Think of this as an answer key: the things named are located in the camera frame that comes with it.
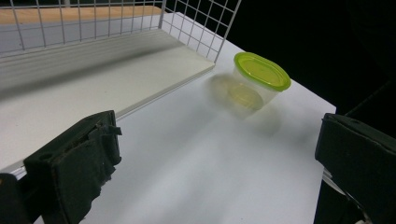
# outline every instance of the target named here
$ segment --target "green lid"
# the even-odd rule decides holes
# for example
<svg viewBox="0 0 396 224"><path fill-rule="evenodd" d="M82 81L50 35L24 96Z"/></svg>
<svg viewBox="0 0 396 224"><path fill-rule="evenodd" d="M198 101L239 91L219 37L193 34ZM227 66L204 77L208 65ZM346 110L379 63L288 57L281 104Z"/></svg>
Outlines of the green lid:
<svg viewBox="0 0 396 224"><path fill-rule="evenodd" d="M250 53L239 52L233 57L236 68L242 76L274 91L290 87L289 75L276 63Z"/></svg>

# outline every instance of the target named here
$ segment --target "wire grid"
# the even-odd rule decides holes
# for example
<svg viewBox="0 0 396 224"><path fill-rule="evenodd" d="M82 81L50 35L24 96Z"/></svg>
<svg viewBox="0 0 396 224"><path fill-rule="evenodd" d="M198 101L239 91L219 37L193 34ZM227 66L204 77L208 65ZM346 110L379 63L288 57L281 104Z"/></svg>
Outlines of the wire grid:
<svg viewBox="0 0 396 224"><path fill-rule="evenodd" d="M241 0L0 3L0 55L163 29L216 61Z"/></svg>

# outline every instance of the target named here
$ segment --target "white surface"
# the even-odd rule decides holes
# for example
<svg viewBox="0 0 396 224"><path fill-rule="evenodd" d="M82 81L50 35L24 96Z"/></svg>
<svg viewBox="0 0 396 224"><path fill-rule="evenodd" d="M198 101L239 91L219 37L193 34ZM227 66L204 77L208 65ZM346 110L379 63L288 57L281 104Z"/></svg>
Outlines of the white surface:
<svg viewBox="0 0 396 224"><path fill-rule="evenodd" d="M119 117L213 66L162 30L0 58L0 170L90 114Z"/></svg>
<svg viewBox="0 0 396 224"><path fill-rule="evenodd" d="M323 167L314 153L335 107L297 82L240 119L208 94L215 69L118 119L121 163L82 223L313 223Z"/></svg>

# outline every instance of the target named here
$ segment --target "food container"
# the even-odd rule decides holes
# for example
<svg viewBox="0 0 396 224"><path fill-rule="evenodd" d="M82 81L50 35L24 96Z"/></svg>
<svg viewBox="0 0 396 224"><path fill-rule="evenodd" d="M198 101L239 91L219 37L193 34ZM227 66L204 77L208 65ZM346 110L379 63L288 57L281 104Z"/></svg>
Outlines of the food container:
<svg viewBox="0 0 396 224"><path fill-rule="evenodd" d="M255 111L270 103L291 84L289 75L276 63L251 52L235 54L235 83L228 87L230 98Z"/></svg>

